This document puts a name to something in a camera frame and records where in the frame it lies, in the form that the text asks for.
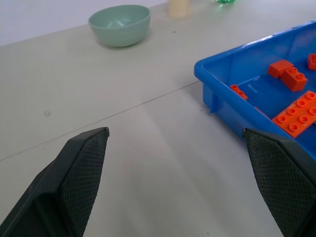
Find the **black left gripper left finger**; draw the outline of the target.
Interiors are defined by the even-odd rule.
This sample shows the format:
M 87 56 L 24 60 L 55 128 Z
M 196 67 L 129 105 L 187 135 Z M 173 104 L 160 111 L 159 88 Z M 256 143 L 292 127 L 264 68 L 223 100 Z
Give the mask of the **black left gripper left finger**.
M 67 141 L 31 182 L 0 226 L 2 237 L 81 237 L 97 197 L 107 127 Z

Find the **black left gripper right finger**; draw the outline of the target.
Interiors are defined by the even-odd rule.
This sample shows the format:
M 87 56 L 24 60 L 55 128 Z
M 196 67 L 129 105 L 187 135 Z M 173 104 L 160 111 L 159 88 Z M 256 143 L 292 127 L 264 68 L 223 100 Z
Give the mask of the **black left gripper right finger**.
M 316 235 L 316 162 L 294 140 L 242 132 L 258 189 L 285 237 Z

